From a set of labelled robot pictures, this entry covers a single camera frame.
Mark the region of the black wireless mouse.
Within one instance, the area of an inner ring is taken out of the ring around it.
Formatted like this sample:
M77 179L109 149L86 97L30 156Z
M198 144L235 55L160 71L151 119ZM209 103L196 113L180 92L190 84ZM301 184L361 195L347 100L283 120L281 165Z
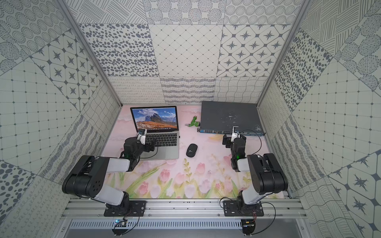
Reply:
M186 156L193 158L197 152L198 146L194 143L190 144L186 151Z

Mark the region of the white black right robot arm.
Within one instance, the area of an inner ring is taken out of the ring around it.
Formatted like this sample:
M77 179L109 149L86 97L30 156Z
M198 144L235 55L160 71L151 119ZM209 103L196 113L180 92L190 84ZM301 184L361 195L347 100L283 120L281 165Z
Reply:
M246 138L237 133L224 135L222 144L231 150L231 166L236 172L249 172L252 185L241 190L235 200L237 213L263 216L261 200L288 189L288 179L272 153L245 154Z

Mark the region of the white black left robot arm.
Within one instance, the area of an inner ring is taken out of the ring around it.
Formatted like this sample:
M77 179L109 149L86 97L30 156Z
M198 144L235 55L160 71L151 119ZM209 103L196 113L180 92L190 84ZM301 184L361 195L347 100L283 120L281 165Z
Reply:
M104 203L105 217L139 213L141 209L134 209L127 192L104 185L104 180L110 173L132 172L142 153L154 151L155 146L155 139L143 142L142 137L130 137L125 140L124 151L119 158L83 155L65 178L62 191Z

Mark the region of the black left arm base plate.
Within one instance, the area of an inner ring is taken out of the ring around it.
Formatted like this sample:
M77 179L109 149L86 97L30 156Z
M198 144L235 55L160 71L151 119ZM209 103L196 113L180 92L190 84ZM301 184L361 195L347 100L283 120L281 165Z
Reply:
M146 200L129 200L118 206L106 204L105 217L142 217L146 209Z

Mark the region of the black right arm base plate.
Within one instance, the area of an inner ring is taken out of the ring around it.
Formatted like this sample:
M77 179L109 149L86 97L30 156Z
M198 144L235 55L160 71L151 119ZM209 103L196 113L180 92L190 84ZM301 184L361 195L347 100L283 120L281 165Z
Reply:
M255 205L247 205L241 201L236 200L223 200L222 207L225 217L263 217L264 211L260 203Z

